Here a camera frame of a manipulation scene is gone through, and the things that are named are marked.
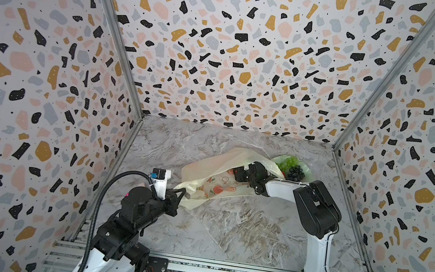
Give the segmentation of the green grapes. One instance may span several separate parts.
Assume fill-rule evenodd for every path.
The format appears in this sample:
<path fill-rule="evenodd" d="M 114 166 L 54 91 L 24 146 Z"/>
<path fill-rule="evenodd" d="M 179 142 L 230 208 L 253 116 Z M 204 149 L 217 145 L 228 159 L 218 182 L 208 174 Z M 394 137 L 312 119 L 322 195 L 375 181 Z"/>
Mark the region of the green grapes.
<path fill-rule="evenodd" d="M 299 159 L 295 156 L 282 155 L 273 159 L 282 173 L 288 173 L 291 168 L 299 165 Z"/>

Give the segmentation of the cream plastic bag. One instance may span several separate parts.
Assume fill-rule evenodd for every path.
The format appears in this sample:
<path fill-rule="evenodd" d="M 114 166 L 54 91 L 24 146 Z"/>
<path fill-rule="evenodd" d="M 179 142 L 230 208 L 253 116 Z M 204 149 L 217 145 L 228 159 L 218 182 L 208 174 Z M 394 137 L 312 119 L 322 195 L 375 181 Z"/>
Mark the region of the cream plastic bag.
<path fill-rule="evenodd" d="M 284 175 L 275 162 L 252 149 L 235 147 L 224 154 L 202 159 L 182 168 L 182 182 L 175 188 L 186 190 L 181 205 L 195 209 L 212 199 L 253 196 L 255 191 L 248 183 L 235 181 L 234 169 L 259 162 L 266 171 L 283 180 Z"/>

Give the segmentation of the dark purple grapes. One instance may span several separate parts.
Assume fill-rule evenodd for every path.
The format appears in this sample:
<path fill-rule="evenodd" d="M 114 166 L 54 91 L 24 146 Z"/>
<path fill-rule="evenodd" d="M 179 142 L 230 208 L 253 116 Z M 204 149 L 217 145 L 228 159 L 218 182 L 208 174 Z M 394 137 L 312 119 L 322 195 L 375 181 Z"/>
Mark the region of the dark purple grapes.
<path fill-rule="evenodd" d="M 286 180 L 293 182 L 303 182 L 306 178 L 305 172 L 300 166 L 293 166 L 287 170 Z"/>

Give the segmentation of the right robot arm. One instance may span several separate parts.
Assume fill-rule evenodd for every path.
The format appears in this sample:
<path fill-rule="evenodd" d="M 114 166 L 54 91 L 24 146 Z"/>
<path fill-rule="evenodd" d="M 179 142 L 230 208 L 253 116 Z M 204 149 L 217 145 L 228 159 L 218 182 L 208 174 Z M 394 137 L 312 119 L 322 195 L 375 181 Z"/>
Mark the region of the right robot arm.
<path fill-rule="evenodd" d="M 267 172 L 259 162 L 233 170 L 235 180 L 248 183 L 258 195 L 295 203 L 307 234 L 307 253 L 301 272 L 329 272 L 330 246 L 342 221 L 341 212 L 323 182 L 293 182 Z"/>

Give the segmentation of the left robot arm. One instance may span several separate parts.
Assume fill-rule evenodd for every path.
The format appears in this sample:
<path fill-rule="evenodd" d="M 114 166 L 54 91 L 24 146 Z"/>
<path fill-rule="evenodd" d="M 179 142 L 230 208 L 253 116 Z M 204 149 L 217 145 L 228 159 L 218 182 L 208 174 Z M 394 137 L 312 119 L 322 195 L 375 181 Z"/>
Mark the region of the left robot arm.
<path fill-rule="evenodd" d="M 186 190 L 167 189 L 163 199 L 138 186 L 121 201 L 121 209 L 100 227 L 90 224 L 87 245 L 72 272 L 147 272 L 150 250 L 139 242 L 142 232 L 160 216 L 176 216 Z"/>

